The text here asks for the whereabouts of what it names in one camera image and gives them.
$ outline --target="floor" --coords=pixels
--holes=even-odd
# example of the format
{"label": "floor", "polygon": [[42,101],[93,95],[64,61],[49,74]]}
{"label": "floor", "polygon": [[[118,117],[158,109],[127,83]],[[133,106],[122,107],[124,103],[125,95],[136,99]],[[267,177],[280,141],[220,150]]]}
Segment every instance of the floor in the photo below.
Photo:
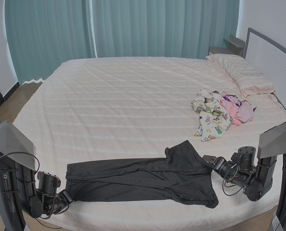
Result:
{"label": "floor", "polygon": [[[38,87],[42,83],[26,83],[22,86],[18,87],[18,89],[10,96],[10,98],[4,102],[0,107],[0,119],[8,119],[10,122],[13,122],[17,117],[18,113],[22,109],[22,107],[26,104],[26,102],[31,98],[31,96],[35,93]],[[237,224],[233,227],[223,229],[221,231],[267,231],[269,229],[269,225],[271,223],[272,215],[276,207],[272,210],[261,214],[259,216],[253,217],[249,220],[246,220],[240,224]],[[35,219],[24,213],[24,217],[28,221],[31,227],[31,231],[49,231],[52,229],[46,228],[40,225]],[[58,228],[49,223],[45,223],[41,221],[44,225]],[[4,229],[2,219],[0,217],[0,231]]]}

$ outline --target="clothing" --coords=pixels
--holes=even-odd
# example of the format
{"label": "clothing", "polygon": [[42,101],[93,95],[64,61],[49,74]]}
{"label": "clothing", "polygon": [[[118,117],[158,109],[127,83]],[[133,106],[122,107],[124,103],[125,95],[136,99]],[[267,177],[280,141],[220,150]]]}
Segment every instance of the clothing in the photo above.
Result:
{"label": "clothing", "polygon": [[232,124],[240,126],[241,122],[249,122],[253,120],[254,110],[247,100],[242,102],[238,100],[236,95],[230,95],[227,92],[220,93],[224,99],[220,100],[220,105],[224,107],[232,117]]}
{"label": "clothing", "polygon": [[202,136],[202,141],[222,137],[232,122],[232,117],[220,105],[222,99],[220,94],[202,88],[192,101],[193,109],[200,112],[200,125],[193,135]]}
{"label": "clothing", "polygon": [[66,189],[75,201],[172,199],[209,208],[218,205],[212,170],[189,141],[166,148],[165,155],[68,164]]}

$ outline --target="pillow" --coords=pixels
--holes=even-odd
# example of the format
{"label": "pillow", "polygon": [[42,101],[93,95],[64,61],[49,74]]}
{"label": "pillow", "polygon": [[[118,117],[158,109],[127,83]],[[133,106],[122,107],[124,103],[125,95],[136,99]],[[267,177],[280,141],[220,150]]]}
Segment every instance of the pillow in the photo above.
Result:
{"label": "pillow", "polygon": [[275,93],[270,80],[241,56],[213,54],[206,58],[220,65],[228,73],[240,89],[243,98],[250,94]]}

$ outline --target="curtain fold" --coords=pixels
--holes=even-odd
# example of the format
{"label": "curtain fold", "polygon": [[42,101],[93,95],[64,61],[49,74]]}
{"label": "curtain fold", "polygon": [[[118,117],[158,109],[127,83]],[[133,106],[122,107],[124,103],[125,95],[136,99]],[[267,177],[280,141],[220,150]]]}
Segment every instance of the curtain fold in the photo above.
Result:
{"label": "curtain fold", "polygon": [[239,0],[92,0],[98,57],[201,58],[236,35]]}
{"label": "curtain fold", "polygon": [[20,84],[96,57],[90,0],[5,0],[5,26]]}

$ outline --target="mattress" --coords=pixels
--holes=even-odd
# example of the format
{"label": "mattress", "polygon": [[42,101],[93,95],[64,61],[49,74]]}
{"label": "mattress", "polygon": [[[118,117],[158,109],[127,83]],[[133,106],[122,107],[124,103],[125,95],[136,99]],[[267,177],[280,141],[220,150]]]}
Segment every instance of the mattress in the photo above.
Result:
{"label": "mattress", "polygon": [[[227,160],[242,146],[257,148],[259,134],[286,121],[272,94],[250,95],[257,106],[253,121],[231,125],[225,135],[202,142],[192,135],[199,113],[196,93],[240,90],[209,60],[125,57],[70,60],[63,63],[26,103],[14,125],[36,146],[40,170],[58,175],[65,187],[67,164],[91,160],[164,157],[166,147],[189,140],[200,156]],[[48,222],[73,230],[220,230],[273,208],[279,199],[282,156],[271,190],[251,202],[242,192],[228,197],[222,178],[211,179],[219,205],[183,205],[172,200],[74,202]],[[237,187],[227,189],[233,193]]]}

